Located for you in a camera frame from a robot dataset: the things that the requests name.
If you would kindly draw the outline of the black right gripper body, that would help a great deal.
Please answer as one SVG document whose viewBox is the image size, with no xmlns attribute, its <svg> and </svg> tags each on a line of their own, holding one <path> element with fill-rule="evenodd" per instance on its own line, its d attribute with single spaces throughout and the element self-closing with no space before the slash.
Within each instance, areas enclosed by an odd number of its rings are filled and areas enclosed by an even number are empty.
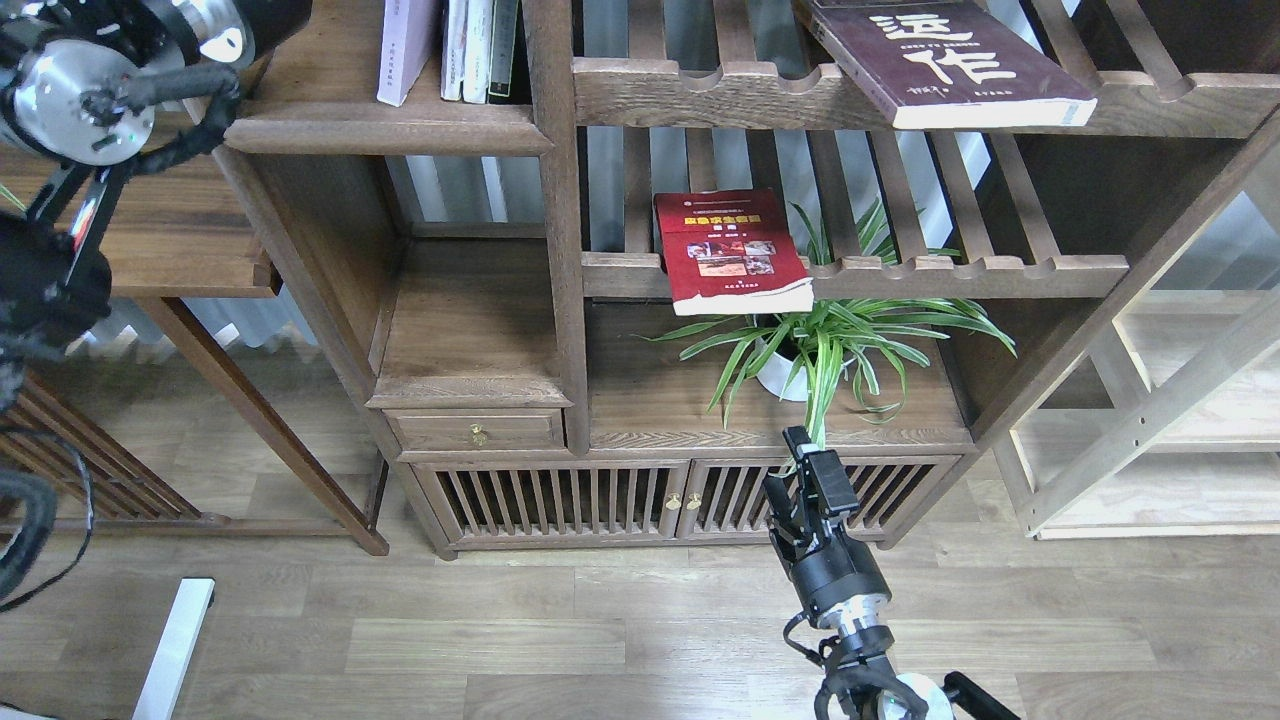
<svg viewBox="0 0 1280 720">
<path fill-rule="evenodd" d="M 851 538 L 842 518 L 820 519 L 814 530 L 774 520 L 774 551 L 792 582 L 804 620 L 815 629 L 870 629 L 892 594 L 868 546 Z"/>
</svg>

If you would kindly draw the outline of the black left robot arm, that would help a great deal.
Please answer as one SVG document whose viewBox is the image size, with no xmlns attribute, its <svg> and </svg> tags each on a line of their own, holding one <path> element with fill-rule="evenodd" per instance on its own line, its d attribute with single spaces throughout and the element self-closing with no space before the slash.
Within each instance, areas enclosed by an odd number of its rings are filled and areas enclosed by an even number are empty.
<svg viewBox="0 0 1280 720">
<path fill-rule="evenodd" d="M 218 147 L 241 72 L 300 32 L 310 1 L 5 1 L 3 142 L 58 169 L 3 214 L 3 407 L 26 361 L 109 311 L 100 243 L 125 183 Z"/>
</svg>

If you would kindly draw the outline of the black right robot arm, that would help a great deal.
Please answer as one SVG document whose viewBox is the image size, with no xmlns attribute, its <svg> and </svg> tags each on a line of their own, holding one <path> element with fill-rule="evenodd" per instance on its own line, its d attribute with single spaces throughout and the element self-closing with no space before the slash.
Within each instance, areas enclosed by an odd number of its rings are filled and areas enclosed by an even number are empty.
<svg viewBox="0 0 1280 720">
<path fill-rule="evenodd" d="M 955 707 L 974 719 L 1014 719 L 1009 707 L 959 671 L 937 685 L 919 673 L 893 670 L 887 656 L 893 634 L 878 618 L 892 594 L 868 546 L 845 529 L 859 500 L 844 465 L 804 427 L 785 429 L 783 438 L 796 462 L 797 492 L 788 492 L 780 478 L 765 480 L 771 542 L 803 605 L 783 635 L 801 621 L 833 630 L 817 650 L 787 642 L 826 673 L 815 717 L 827 719 L 836 700 L 850 719 L 951 719 Z"/>
</svg>

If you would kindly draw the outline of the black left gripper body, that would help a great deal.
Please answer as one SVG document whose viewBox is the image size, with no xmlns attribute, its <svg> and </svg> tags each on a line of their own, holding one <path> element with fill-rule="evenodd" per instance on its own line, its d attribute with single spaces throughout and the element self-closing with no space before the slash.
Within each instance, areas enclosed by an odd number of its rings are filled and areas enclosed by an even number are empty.
<svg viewBox="0 0 1280 720">
<path fill-rule="evenodd" d="M 310 20 L 311 0 L 247 0 L 236 1 L 242 24 L 242 61 L 256 61 L 273 51 Z"/>
</svg>

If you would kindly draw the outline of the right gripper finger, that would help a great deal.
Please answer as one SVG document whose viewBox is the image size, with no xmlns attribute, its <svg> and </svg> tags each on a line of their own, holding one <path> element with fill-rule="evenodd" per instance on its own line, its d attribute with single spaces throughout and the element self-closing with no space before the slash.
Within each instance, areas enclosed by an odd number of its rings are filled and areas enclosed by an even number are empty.
<svg viewBox="0 0 1280 720">
<path fill-rule="evenodd" d="M 768 475 L 764 480 L 771 506 L 771 541 L 780 551 L 803 551 L 806 547 L 806 527 L 803 510 L 791 500 L 785 480 Z"/>
<path fill-rule="evenodd" d="M 842 521 L 859 510 L 859 497 L 833 450 L 820 448 L 804 427 L 788 427 L 782 436 L 796 462 L 797 505 L 806 527 Z"/>
</svg>

